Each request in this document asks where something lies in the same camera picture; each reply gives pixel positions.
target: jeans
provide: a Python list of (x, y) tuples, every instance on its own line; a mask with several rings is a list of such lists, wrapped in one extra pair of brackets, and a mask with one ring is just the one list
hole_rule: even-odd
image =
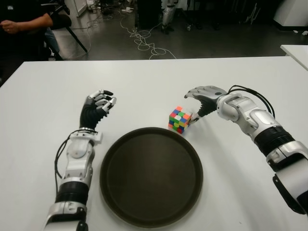
[(53, 46), (53, 48), (56, 50), (56, 52), (59, 53), (60, 51), (60, 48), (59, 48), (59, 45), (58, 45), (58, 42), (56, 40), (56, 37), (54, 36), (54, 33), (53, 31), (48, 27), (46, 32), (45, 32), (45, 36), (48, 40), (48, 42)]

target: red square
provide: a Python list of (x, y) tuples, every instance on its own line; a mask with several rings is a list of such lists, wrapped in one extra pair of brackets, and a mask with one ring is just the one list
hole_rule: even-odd
[(174, 118), (174, 117), (176, 117), (176, 116), (177, 116), (177, 114), (175, 114), (175, 113), (171, 113), (171, 114), (170, 114), (170, 116), (171, 116), (172, 118)]
[(178, 129), (177, 129), (177, 132), (180, 133), (180, 134), (182, 134), (182, 133), (183, 133), (183, 130), (180, 129), (180, 128), (178, 128)]

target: floor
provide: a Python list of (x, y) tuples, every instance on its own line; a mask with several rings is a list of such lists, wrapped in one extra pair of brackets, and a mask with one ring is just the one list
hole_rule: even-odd
[(147, 43), (154, 43), (156, 50), (165, 55), (152, 55), (148, 46), (139, 46), (130, 38), (134, 27), (134, 13), (123, 13), (114, 10), (112, 16), (84, 12), (76, 17), (71, 10), (72, 28), (89, 50), (85, 54), (66, 30), (55, 31), (61, 55), (69, 60), (138, 60), (138, 59), (177, 59), (184, 58), (221, 58), (221, 57), (251, 57), (251, 56), (283, 56), (282, 44), (307, 45), (308, 36), (293, 31), (280, 31), (275, 26), (249, 24), (221, 25), (221, 30), (215, 31), (206, 22), (202, 30), (192, 28), (187, 31), (184, 18), (176, 14), (174, 32), (169, 35), (161, 33), (160, 28), (151, 31)]

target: white table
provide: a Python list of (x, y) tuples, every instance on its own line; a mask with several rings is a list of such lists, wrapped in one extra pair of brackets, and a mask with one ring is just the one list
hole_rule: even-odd
[[(118, 98), (98, 126), (88, 200), (90, 231), (140, 231), (113, 215), (102, 199), (99, 171), (110, 146), (142, 127), (167, 128), (193, 87), (233, 84), (265, 95), (277, 120), (308, 145), (307, 72), (291, 57), (24, 63), (0, 89), (1, 230), (40, 230), (55, 199), (53, 162), (69, 132), (79, 125), (85, 97), (99, 89)], [(192, 125), (184, 137), (198, 152), (204, 187), (196, 206), (159, 231), (306, 231), (307, 216), (294, 213), (272, 183), (264, 155), (239, 127), (216, 113)], [(64, 169), (66, 159), (60, 159)]]
[(287, 55), (294, 58), (300, 65), (308, 70), (308, 46), (305, 45), (281, 45)]

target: seated person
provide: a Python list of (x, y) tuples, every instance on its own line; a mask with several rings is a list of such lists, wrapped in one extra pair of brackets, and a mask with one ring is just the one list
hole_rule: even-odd
[(48, 42), (53, 46), (56, 52), (60, 52), (59, 44), (57, 42), (57, 39), (53, 33), (53, 31), (48, 27), (45, 32), (45, 37), (48, 40)]
[(0, 0), (0, 86), (25, 61), (40, 61), (44, 33), (52, 26), (36, 0)]

